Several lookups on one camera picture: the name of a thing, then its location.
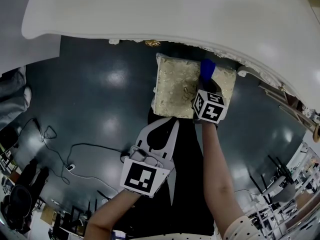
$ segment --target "cable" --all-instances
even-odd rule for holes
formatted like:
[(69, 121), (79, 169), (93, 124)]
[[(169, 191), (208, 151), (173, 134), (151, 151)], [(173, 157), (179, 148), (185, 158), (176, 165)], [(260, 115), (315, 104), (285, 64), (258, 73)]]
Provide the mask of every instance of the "cable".
[[(37, 129), (38, 129), (38, 131), (39, 131), (39, 133), (40, 133), (40, 136), (41, 136), (41, 141), (44, 143), (45, 147), (46, 147), (48, 150), (56, 153), (56, 154), (58, 155), (59, 159), (60, 159), (61, 162), (62, 162), (62, 170), (61, 170), (60, 175), (56, 174), (56, 172), (55, 172), (52, 168), (49, 168), (49, 167), (48, 167), (48, 169), (51, 170), (55, 176), (57, 176), (58, 178), (61, 178), (62, 181), (63, 181), (66, 185), (70, 185), (70, 181), (69, 181), (65, 176), (63, 176), (64, 168), (66, 168), (67, 171), (68, 171), (70, 174), (72, 174), (72, 175), (74, 175), (74, 176), (76, 176), (76, 177), (79, 177), (79, 178), (82, 178), (82, 179), (96, 179), (96, 180), (100, 181), (101, 183), (103, 183), (105, 186), (107, 186), (107, 187), (111, 188), (112, 190), (114, 190), (115, 192), (119, 193), (115, 188), (113, 188), (113, 187), (110, 186), (109, 184), (105, 183), (105, 182), (104, 182), (103, 180), (101, 180), (100, 178), (94, 177), (94, 176), (82, 176), (82, 175), (75, 174), (75, 173), (69, 171), (69, 170), (68, 170), (68, 167), (70, 166), (69, 158), (70, 158), (70, 156), (71, 156), (71, 154), (72, 154), (72, 150), (73, 150), (73, 148), (76, 147), (76, 146), (82, 146), (82, 145), (83, 145), (83, 146), (98, 147), (98, 148), (102, 148), (102, 149), (107, 149), (107, 150), (112, 150), (112, 151), (117, 151), (117, 152), (119, 152), (119, 153), (123, 153), (121, 150), (116, 149), (116, 148), (107, 147), (107, 146), (102, 146), (102, 145), (97, 145), (97, 144), (91, 144), (91, 143), (76, 143), (76, 144), (73, 144), (73, 145), (70, 147), (70, 151), (69, 151), (69, 154), (68, 154), (68, 156), (67, 156), (67, 158), (66, 158), (66, 162), (65, 162), (65, 161), (63, 160), (63, 158), (61, 157), (60, 153), (59, 153), (58, 151), (56, 151), (55, 149), (52, 149), (52, 148), (48, 147), (47, 143), (45, 142), (45, 139), (52, 140), (52, 139), (56, 139), (56, 138), (58, 137), (56, 131), (53, 129), (53, 127), (52, 127), (51, 125), (48, 125), (48, 126), (46, 127), (44, 133), (42, 133), (41, 127), (40, 127), (40, 124), (39, 124), (38, 120), (37, 120), (36, 118), (31, 118), (31, 119), (29, 119), (29, 120), (25, 123), (25, 125), (22, 127), (22, 129), (21, 129), (18, 137), (21, 135), (22, 131), (25, 129), (25, 127), (27, 126), (27, 124), (28, 124), (31, 120), (33, 120), (34, 124), (36, 125), (36, 127), (37, 127)], [(53, 136), (53, 137), (48, 135), (48, 130), (53, 131), (53, 133), (54, 133), (54, 136)]]
[(250, 192), (249, 190), (247, 190), (247, 189), (240, 189), (240, 190), (235, 191), (234, 193), (237, 193), (237, 192), (239, 192), (239, 191), (247, 191), (247, 192), (249, 192), (251, 195), (259, 196), (259, 194), (251, 193), (251, 192)]

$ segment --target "dark floor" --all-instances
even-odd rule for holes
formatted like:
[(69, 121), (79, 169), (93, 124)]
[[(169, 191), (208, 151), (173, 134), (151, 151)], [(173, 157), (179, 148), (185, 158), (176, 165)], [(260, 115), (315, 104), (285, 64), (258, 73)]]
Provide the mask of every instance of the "dark floor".
[[(12, 124), (23, 126), (28, 119), (36, 117), (42, 131), (52, 126), (57, 138), (45, 141), (64, 160), (70, 146), (76, 143), (126, 149), (134, 144), (139, 131), (147, 124), (157, 77), (157, 52), (197, 61), (210, 58), (226, 68), (239, 66), (234, 61), (182, 44), (162, 42), (160, 47), (152, 48), (134, 41), (110, 45), (107, 40), (62, 37), (59, 58), (27, 66), (31, 105)], [(251, 75), (237, 77), (227, 116), (218, 127), (236, 190), (257, 192), (249, 173), (257, 181), (259, 175), (264, 174), (269, 182), (275, 167), (267, 155), (278, 156), (287, 163), (305, 133), (258, 84), (259, 80)], [(22, 132), (19, 144), (15, 158), (22, 168), (36, 157), (42, 166), (60, 175), (62, 162), (44, 146), (32, 123)], [(73, 149), (70, 161), (76, 166), (74, 173), (95, 176), (119, 188), (122, 163), (118, 152), (78, 146)], [(77, 178), (66, 170), (63, 175), (70, 180), (70, 185), (51, 171), (41, 196), (46, 201), (54, 199), (67, 210), (71, 205), (85, 209), (89, 200), (92, 207), (95, 198), (101, 200), (97, 190), (109, 197), (116, 194), (95, 179)]]

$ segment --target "black pants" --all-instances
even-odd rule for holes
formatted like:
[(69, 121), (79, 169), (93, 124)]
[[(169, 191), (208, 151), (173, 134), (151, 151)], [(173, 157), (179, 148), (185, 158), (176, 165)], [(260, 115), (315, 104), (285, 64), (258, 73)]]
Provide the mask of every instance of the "black pants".
[[(150, 110), (148, 124), (160, 118)], [(165, 182), (153, 198), (140, 197), (114, 229), (133, 238), (170, 233), (213, 234), (214, 219), (204, 197), (204, 159), (191, 119), (179, 119), (172, 158), (176, 170), (172, 206), (169, 186)]]
[(40, 193), (46, 183), (46, 179), (49, 176), (48, 168), (44, 168), (36, 177), (35, 182), (32, 185), (30, 185), (36, 175), (37, 164), (38, 163), (35, 159), (31, 160), (30, 163), (24, 168), (24, 170), (22, 171), (21, 175), (15, 183), (16, 185), (22, 185), (29, 190), (29, 193), (31, 195), (31, 211), (35, 207)]

